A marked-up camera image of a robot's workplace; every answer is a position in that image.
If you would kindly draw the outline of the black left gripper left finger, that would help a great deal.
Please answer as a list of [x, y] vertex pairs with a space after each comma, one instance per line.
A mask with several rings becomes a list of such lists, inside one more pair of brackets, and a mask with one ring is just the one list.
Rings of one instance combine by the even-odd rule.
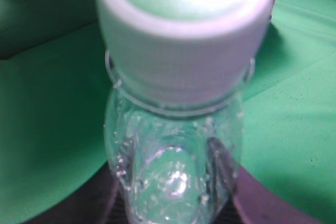
[[118, 183], [109, 174], [88, 181], [86, 223], [128, 223]]

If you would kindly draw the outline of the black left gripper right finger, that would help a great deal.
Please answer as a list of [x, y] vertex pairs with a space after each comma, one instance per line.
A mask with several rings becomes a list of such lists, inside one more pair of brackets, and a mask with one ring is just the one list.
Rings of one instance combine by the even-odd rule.
[[215, 181], [228, 192], [228, 201], [213, 223], [321, 223], [272, 193], [242, 166], [234, 177], [234, 161], [216, 137], [208, 139]]

